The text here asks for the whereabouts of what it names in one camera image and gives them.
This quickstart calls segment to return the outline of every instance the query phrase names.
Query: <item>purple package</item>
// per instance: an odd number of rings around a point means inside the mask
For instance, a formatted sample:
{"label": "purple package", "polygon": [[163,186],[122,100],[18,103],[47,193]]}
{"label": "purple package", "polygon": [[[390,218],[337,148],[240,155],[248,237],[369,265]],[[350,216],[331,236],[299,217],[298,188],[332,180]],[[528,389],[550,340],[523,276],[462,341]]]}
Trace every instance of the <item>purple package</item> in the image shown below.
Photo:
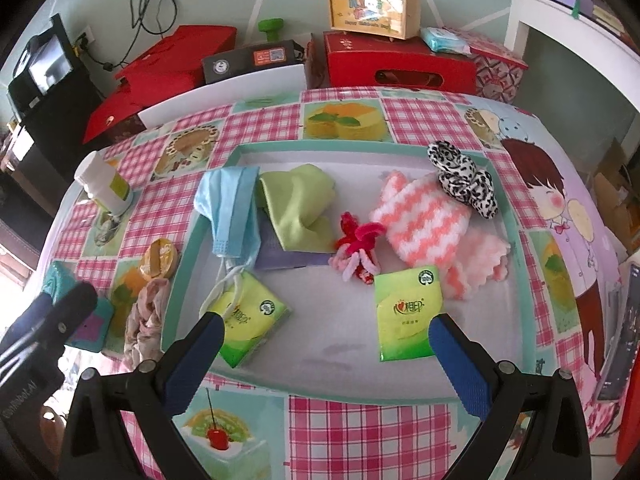
{"label": "purple package", "polygon": [[297,267],[321,267],[329,264],[330,254],[285,251],[267,213],[258,209],[260,227],[260,252],[255,270],[295,269]]}

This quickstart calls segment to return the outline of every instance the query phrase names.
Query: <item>box label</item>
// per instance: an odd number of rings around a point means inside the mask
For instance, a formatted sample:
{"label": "box label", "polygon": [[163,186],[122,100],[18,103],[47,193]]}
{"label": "box label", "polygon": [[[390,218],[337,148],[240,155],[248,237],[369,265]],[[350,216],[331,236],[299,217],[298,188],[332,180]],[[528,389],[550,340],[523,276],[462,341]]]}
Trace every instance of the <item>box label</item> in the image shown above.
{"label": "box label", "polygon": [[271,63],[281,63],[287,59],[284,48],[269,48],[267,50],[257,50],[254,52],[254,63],[256,66]]}

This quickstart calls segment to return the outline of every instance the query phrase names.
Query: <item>pink cloth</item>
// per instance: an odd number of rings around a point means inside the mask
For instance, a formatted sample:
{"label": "pink cloth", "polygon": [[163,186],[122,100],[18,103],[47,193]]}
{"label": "pink cloth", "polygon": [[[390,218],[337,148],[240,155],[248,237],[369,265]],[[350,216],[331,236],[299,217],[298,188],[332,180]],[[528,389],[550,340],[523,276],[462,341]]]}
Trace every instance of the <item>pink cloth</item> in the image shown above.
{"label": "pink cloth", "polygon": [[169,280],[156,278],[148,282],[131,307],[124,334],[124,365],[136,368],[145,359],[162,357],[160,336],[162,320],[169,300]]}
{"label": "pink cloth", "polygon": [[469,227],[472,210],[442,190],[436,174],[409,182],[399,171],[385,181],[369,218],[411,267],[435,265],[445,298],[466,300],[487,279],[504,280],[510,245]]}

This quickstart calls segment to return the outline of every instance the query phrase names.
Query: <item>pink and white striped sock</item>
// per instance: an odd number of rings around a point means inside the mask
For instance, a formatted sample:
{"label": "pink and white striped sock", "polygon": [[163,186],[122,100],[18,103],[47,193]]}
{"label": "pink and white striped sock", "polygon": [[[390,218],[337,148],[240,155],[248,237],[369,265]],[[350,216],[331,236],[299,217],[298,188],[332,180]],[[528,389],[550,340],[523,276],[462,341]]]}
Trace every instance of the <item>pink and white striped sock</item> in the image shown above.
{"label": "pink and white striped sock", "polygon": [[386,227],[386,238],[402,261],[411,267],[437,266],[444,297],[462,300],[487,279],[506,277],[510,250],[501,238],[469,228],[471,213],[444,193],[435,173],[409,182],[393,171],[369,219]]}

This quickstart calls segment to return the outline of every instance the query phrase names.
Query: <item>bottle label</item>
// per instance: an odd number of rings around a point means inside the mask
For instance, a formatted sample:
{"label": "bottle label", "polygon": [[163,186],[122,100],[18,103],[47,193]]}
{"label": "bottle label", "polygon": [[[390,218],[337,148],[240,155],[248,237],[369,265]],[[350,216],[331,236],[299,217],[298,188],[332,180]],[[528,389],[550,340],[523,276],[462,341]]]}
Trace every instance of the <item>bottle label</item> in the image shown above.
{"label": "bottle label", "polygon": [[109,187],[121,200],[126,200],[131,192],[129,183],[124,180],[117,171],[115,175],[113,175],[113,180]]}

